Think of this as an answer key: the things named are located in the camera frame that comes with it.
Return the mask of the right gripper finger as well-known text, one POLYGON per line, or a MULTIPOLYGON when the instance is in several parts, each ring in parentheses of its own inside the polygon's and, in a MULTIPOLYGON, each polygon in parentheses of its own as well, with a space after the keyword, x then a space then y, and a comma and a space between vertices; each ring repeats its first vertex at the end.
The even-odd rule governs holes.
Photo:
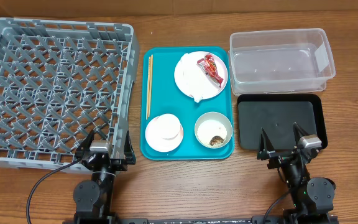
POLYGON ((306 131, 297 123, 293 123, 293 133, 295 137, 296 146, 299 145, 299 141, 302 137, 306 136, 306 131))
POLYGON ((274 150, 275 149, 274 149, 272 143, 270 142, 270 139, 267 136, 267 133, 265 132, 264 128, 262 128, 261 134, 260 134, 259 152, 271 153, 274 150))

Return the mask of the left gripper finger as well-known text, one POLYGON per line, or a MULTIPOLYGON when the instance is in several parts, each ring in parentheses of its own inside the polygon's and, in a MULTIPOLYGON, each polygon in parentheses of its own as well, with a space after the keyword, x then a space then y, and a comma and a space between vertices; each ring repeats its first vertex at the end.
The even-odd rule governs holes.
POLYGON ((125 157, 133 157, 133 148, 131 144, 129 131, 126 132, 126 140, 124 144, 124 155, 125 157))
POLYGON ((94 130, 91 130, 87 137, 81 142, 81 144, 76 149, 77 153, 84 153, 85 151, 89 151, 90 145, 94 139, 94 130))

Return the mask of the white paper cup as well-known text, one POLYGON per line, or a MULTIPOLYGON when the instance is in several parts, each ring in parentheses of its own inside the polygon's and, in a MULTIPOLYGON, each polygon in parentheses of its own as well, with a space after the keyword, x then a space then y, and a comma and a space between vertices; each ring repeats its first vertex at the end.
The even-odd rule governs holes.
POLYGON ((174 114, 163 114, 157 118, 157 130, 162 139, 173 139, 180 132, 180 121, 174 114))

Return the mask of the wooden chopstick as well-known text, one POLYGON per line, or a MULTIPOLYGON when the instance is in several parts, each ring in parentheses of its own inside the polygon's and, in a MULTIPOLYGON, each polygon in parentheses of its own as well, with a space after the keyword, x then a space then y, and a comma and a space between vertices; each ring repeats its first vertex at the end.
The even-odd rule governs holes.
POLYGON ((150 76, 151 76, 152 55, 149 56, 148 73, 147 73, 147 93, 146 93, 146 120, 149 118, 149 91, 150 91, 150 76))
POLYGON ((154 60, 154 56, 152 55, 151 76, 150 76, 150 91, 149 91, 149 103, 150 103, 149 104, 149 117, 150 117, 151 94, 152 94, 153 60, 154 60))

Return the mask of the brown food scrap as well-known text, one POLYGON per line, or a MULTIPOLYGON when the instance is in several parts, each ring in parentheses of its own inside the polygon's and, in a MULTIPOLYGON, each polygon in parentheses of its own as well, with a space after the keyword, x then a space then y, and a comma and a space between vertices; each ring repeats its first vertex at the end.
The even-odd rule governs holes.
POLYGON ((211 138, 209 145, 211 147, 219 147, 224 142, 224 139, 221 136, 214 136, 211 138))

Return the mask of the grey green bowl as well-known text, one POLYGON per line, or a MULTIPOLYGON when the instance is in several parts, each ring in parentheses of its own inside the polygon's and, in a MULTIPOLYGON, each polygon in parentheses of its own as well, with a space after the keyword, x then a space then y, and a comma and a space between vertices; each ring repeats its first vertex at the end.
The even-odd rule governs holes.
POLYGON ((230 122, 230 120, 224 116, 223 114, 221 113, 218 113, 218 112, 207 112, 203 115, 201 115, 196 123, 195 123, 195 137, 196 137, 196 130, 198 129, 198 126, 203 122, 203 121, 206 121, 206 120, 209 120, 209 119, 213 119, 213 120, 216 120, 216 121, 219 121, 220 123, 222 123, 225 128, 227 129, 227 138, 226 140, 224 141, 223 145, 221 147, 224 147, 225 145, 227 145, 229 143, 229 141, 231 140, 232 138, 232 124, 230 122))

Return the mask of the red snack wrapper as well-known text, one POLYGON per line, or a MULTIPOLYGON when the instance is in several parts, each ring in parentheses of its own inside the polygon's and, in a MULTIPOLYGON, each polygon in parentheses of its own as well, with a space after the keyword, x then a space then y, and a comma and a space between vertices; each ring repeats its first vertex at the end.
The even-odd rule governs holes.
POLYGON ((218 69, 211 53, 208 53, 203 58, 199 59, 197 65, 212 82, 221 88, 223 78, 218 74, 218 69))

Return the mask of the white rice grains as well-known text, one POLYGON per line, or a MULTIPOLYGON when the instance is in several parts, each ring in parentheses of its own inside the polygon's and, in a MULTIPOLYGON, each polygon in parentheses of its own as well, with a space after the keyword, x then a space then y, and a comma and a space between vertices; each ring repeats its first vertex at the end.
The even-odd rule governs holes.
POLYGON ((227 138, 227 129, 219 121, 213 119, 203 121, 196 130, 196 137, 206 147, 216 148, 209 145, 211 138, 214 136, 221 136, 224 140, 227 138))

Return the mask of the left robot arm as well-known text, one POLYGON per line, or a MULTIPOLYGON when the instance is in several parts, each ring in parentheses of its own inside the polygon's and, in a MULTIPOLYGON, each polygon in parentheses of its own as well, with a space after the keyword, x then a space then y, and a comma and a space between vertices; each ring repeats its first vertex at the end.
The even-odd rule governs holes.
POLYGON ((91 131, 75 152, 75 158, 91 171, 91 178, 80 182, 73 191, 76 203, 73 223, 119 224, 121 219, 110 209, 114 180, 118 172, 136 163, 135 153, 129 134, 118 151, 112 149, 111 142, 97 141, 94 135, 91 131))

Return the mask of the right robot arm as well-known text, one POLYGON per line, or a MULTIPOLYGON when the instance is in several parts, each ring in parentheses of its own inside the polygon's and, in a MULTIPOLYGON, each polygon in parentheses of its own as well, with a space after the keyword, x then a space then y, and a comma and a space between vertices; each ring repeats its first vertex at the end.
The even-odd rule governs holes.
POLYGON ((295 146, 293 149, 278 150, 270 142, 267 133, 260 134, 258 160, 268 160, 267 167, 276 169, 288 190, 269 206, 261 223, 337 223, 329 214, 333 210, 336 184, 325 177, 310 177, 306 165, 317 157, 322 140, 315 134, 308 134, 297 123, 293 123, 295 146), (273 208, 290 196, 294 208, 283 211, 280 217, 271 217, 273 208))

